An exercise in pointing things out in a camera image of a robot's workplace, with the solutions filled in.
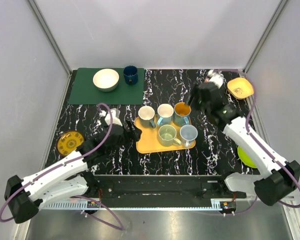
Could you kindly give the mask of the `grey-blue faceted mug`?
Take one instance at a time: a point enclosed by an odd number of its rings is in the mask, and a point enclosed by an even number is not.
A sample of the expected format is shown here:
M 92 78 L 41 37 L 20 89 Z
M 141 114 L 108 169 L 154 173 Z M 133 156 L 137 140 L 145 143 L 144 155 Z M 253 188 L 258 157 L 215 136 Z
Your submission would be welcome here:
M 155 110 L 151 106 L 142 106 L 138 111 L 138 117 L 144 128 L 156 128 Z

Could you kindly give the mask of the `light blue faceted mug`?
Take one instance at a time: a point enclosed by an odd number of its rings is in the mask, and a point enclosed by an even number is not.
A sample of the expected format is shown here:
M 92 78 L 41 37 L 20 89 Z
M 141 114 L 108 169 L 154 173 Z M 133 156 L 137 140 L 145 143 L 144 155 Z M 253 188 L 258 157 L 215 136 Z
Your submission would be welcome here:
M 170 125 L 173 119 L 174 115 L 174 108 L 167 103 L 161 104 L 157 108 L 157 125 L 158 126 L 163 126 L 163 125 Z

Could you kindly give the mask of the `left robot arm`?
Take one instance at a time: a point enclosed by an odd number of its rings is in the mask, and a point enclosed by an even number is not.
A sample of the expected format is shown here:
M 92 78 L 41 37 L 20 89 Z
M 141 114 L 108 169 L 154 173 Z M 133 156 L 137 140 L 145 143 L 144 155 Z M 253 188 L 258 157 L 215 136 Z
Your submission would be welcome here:
M 140 140 L 142 131 L 130 120 L 112 124 L 85 140 L 69 155 L 40 172 L 7 180 L 5 207 L 16 224 L 33 218 L 41 209 L 57 201 L 98 193 L 97 182 L 89 169 L 102 162 L 111 151 Z

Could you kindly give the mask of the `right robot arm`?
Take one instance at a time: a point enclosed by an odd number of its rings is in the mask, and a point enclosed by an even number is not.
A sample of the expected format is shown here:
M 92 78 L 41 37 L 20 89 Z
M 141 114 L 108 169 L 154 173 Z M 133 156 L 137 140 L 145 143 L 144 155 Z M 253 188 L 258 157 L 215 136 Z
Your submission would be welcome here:
M 196 83 L 185 103 L 202 111 L 207 119 L 232 139 L 250 157 L 259 174 L 231 173 L 217 185 L 218 195 L 229 198 L 234 192 L 256 195 L 267 206 L 300 189 L 300 164 L 287 161 L 273 150 L 250 126 L 233 104 L 226 104 L 224 93 L 211 81 Z

